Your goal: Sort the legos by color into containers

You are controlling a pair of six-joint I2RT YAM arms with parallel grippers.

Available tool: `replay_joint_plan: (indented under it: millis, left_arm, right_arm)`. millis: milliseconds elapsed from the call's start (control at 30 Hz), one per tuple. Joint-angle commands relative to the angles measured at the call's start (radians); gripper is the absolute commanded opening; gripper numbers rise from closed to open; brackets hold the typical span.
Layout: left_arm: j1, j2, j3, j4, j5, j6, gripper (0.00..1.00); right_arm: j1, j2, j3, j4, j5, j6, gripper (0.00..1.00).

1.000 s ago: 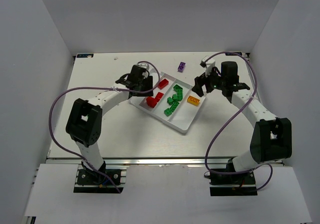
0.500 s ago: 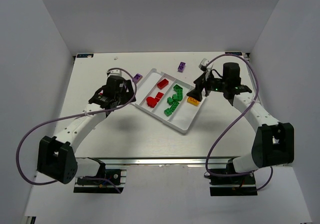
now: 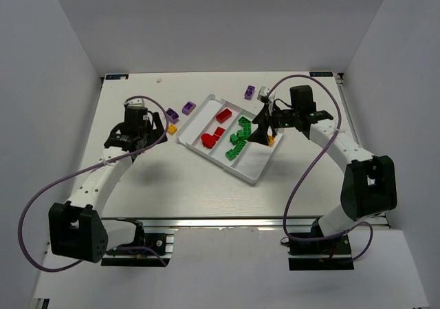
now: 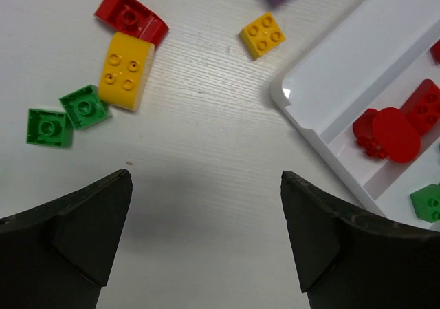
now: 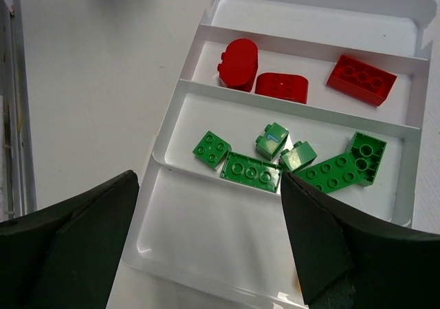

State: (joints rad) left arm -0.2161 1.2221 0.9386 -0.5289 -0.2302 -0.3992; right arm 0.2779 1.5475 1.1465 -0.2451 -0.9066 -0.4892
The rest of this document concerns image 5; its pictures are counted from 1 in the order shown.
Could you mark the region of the green lego brick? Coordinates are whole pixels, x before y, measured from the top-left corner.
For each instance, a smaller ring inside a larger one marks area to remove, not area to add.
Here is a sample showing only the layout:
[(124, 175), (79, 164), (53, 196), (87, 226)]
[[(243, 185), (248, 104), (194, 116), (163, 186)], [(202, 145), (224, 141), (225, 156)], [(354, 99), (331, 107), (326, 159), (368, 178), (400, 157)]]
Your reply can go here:
[(278, 163), (282, 168), (294, 173), (309, 166), (316, 158), (317, 154), (308, 142), (298, 141), (292, 149), (284, 149), (280, 153)]
[(264, 129), (264, 134), (255, 140), (256, 152), (264, 159), (272, 161), (284, 147), (289, 131), (276, 122), (269, 124)]
[(192, 153), (211, 169), (217, 169), (231, 150), (232, 146), (228, 142), (207, 131)]

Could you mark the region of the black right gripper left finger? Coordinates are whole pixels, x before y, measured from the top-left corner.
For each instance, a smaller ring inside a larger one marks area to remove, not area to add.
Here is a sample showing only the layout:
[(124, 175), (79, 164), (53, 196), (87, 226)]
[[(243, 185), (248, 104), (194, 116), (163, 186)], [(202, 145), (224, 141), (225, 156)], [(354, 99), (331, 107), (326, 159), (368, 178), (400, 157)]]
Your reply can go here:
[(2, 308), (105, 308), (139, 191), (133, 171), (1, 223)]

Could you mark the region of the red lego brick stack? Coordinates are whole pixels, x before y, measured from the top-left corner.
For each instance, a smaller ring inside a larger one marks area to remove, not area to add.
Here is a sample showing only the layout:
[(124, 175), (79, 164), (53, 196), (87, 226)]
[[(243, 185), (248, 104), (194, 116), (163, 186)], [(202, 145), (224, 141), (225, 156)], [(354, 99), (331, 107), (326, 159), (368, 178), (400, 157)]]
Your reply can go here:
[(345, 54), (329, 75), (327, 86), (379, 107), (390, 94), (397, 76)]

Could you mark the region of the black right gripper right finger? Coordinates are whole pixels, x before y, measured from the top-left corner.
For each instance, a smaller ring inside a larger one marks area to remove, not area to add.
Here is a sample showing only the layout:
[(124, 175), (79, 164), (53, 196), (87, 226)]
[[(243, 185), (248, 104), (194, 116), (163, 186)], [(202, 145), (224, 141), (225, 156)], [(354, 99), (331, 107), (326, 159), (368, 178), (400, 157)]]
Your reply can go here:
[(378, 219), (285, 172), (283, 213), (310, 308), (438, 308), (439, 236)]

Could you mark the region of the green studded lego plate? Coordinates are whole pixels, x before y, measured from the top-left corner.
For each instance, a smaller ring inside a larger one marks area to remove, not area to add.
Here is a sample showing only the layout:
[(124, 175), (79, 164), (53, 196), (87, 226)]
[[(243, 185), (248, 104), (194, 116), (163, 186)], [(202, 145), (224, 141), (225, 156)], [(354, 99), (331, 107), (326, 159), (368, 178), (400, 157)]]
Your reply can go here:
[(386, 146), (387, 142), (362, 132), (353, 134), (345, 152), (354, 163), (360, 177), (360, 186), (369, 187), (374, 184)]

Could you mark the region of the red round lego brick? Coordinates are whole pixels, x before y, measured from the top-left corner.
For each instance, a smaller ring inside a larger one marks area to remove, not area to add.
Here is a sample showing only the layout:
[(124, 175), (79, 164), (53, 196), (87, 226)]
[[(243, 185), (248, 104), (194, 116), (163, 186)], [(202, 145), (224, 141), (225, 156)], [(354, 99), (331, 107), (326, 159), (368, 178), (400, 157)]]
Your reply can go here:
[(258, 48), (249, 39), (230, 42), (221, 54), (217, 66), (224, 86), (242, 92), (251, 92), (258, 69)]

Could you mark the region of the red wedge lego brick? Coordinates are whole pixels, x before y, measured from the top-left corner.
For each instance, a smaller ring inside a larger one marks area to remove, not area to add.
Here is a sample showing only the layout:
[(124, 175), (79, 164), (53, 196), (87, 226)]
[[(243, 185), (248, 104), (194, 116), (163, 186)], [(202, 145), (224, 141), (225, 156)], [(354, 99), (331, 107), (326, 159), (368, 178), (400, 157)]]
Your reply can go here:
[(307, 103), (309, 81), (297, 74), (266, 72), (256, 80), (255, 93), (295, 103)]

